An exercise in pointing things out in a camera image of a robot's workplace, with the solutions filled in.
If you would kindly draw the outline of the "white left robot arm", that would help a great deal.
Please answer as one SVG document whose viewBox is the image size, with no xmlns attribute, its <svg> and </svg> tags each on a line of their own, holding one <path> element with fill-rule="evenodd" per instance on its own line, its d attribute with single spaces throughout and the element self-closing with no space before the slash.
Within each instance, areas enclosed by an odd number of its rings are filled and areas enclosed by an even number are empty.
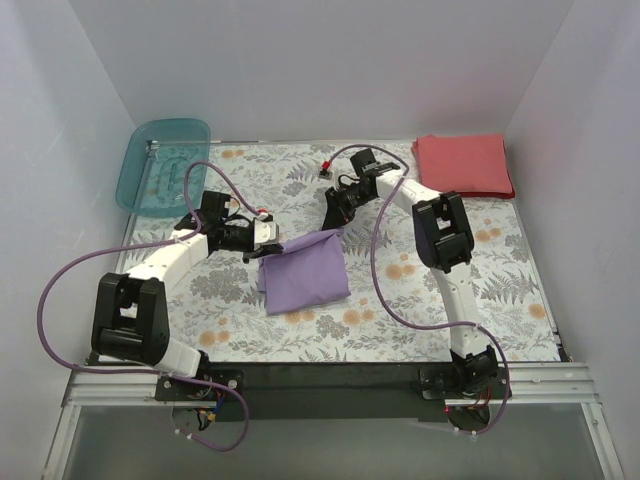
<svg viewBox="0 0 640 480">
<path fill-rule="evenodd" d="M 231 196 L 206 191 L 201 207 L 174 227 L 170 242 L 122 274 L 104 275 L 97 290 L 91 335 L 94 352 L 177 375 L 178 387 L 193 400 L 213 386 L 203 354 L 170 334 L 167 293 L 217 251 L 239 252 L 247 263 L 279 254 L 279 227 L 264 210 L 254 218 L 229 212 Z"/>
</svg>

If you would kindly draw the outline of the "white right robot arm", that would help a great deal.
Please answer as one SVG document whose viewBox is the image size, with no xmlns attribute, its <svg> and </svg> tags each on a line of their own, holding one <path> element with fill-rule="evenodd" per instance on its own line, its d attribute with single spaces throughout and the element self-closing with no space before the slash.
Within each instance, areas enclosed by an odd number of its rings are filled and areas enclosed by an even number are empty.
<svg viewBox="0 0 640 480">
<path fill-rule="evenodd" d="M 461 196 L 442 193 L 409 178 L 410 167 L 398 155 L 378 146 L 353 144 L 343 147 L 323 163 L 319 176 L 332 176 L 333 161 L 348 150 L 357 152 L 350 162 L 355 176 L 349 184 L 337 179 L 325 191 L 324 230 L 346 226 L 356 210 L 375 199 L 383 201 L 376 217 L 370 242 L 370 270 L 374 291 L 388 315 L 399 324 L 420 331 L 447 329 L 452 362 L 459 365 L 452 373 L 454 389 L 464 397 L 475 397 L 489 384 L 483 366 L 495 368 L 506 357 L 496 338 L 478 323 L 479 311 L 471 282 L 472 251 L 475 246 Z M 389 204 L 409 215 L 414 242 L 422 264 L 436 279 L 447 322 L 437 325 L 413 324 L 395 313 L 383 297 L 376 272 L 376 241 L 382 216 Z"/>
</svg>

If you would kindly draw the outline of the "purple t shirt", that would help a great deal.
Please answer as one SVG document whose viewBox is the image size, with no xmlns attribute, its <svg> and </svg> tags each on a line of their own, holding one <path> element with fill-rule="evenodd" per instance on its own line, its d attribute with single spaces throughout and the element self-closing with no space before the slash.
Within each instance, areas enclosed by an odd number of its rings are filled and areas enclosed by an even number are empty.
<svg viewBox="0 0 640 480">
<path fill-rule="evenodd" d="M 259 260 L 258 291 L 269 315 L 341 301 L 351 295 L 342 230 L 307 233 Z"/>
</svg>

